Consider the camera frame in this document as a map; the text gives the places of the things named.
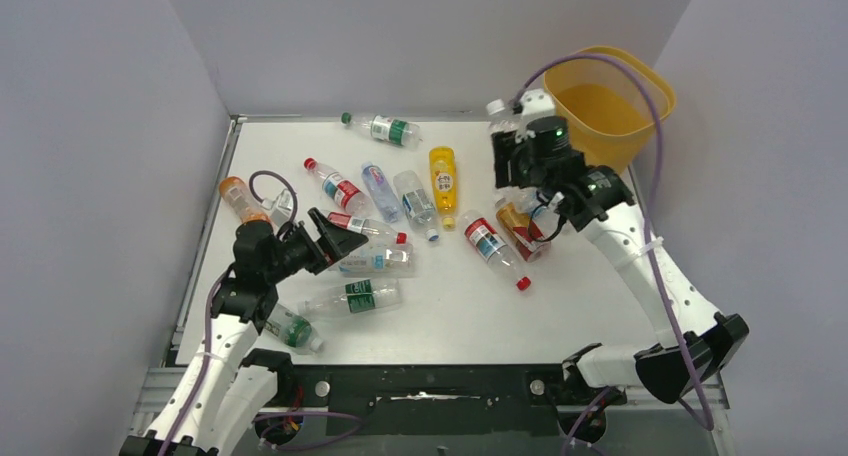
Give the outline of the large clear unlabelled bottle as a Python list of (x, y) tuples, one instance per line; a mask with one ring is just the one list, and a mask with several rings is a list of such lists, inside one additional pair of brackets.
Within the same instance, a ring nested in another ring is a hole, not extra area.
[[(490, 123), (488, 128), (489, 137), (491, 134), (515, 134), (518, 142), (523, 138), (524, 132), (520, 132), (518, 128), (519, 116), (514, 110), (514, 105), (518, 101), (505, 102), (497, 99), (487, 104), (486, 110), (489, 114)], [(501, 189), (521, 189), (530, 190), (533, 192), (534, 204), (531, 211), (535, 212), (539, 208), (544, 208), (548, 212), (557, 216), (561, 214), (559, 204), (564, 200), (564, 190), (562, 186), (559, 188), (538, 188), (538, 187), (508, 187)]]

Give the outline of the dark green label clear bottle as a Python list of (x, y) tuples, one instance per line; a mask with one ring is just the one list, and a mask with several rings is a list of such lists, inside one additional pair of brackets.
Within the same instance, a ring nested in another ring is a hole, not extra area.
[(372, 278), (323, 290), (297, 303), (307, 319), (344, 318), (399, 306), (403, 302), (398, 279)]

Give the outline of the floral white blue label bottle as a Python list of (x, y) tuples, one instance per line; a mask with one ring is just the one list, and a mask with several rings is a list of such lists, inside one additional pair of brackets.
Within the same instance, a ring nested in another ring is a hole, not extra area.
[(409, 243), (365, 245), (336, 263), (334, 269), (346, 277), (411, 277), (416, 273), (414, 246)]

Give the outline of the amber tea bottle red label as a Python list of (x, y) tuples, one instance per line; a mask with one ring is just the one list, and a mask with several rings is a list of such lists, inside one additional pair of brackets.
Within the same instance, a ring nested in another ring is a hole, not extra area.
[(540, 228), (527, 213), (518, 211), (506, 198), (496, 200), (495, 217), (525, 262), (532, 263), (548, 252), (550, 244), (542, 242)]

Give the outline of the red cap red blue bottle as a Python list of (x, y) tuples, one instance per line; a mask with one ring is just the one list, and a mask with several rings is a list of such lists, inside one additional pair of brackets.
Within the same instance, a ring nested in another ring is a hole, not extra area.
[(459, 227), (468, 243), (496, 276), (520, 292), (531, 287), (531, 279), (520, 265), (519, 256), (479, 211), (463, 213)]

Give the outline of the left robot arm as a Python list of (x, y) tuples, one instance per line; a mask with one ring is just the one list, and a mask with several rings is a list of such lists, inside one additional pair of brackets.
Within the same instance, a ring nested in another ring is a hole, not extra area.
[(318, 209), (279, 236), (255, 220), (235, 232), (234, 260), (213, 284), (201, 342), (181, 380), (142, 435), (122, 455), (229, 455), (259, 411), (293, 392), (289, 354), (255, 343), (278, 303), (278, 283), (301, 270), (317, 275), (364, 246), (367, 236), (331, 223)]

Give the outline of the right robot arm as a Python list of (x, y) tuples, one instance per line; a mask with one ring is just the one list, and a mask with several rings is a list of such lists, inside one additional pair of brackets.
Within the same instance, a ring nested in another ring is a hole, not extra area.
[(590, 165), (569, 140), (567, 122), (547, 116), (492, 127), (495, 184), (531, 188), (537, 200), (592, 243), (647, 316), (655, 343), (645, 349), (593, 343), (563, 363), (562, 387), (590, 401), (604, 387), (642, 387), (673, 404), (704, 383), (750, 333), (738, 314), (723, 314), (701, 295), (645, 227), (632, 191), (608, 166)]

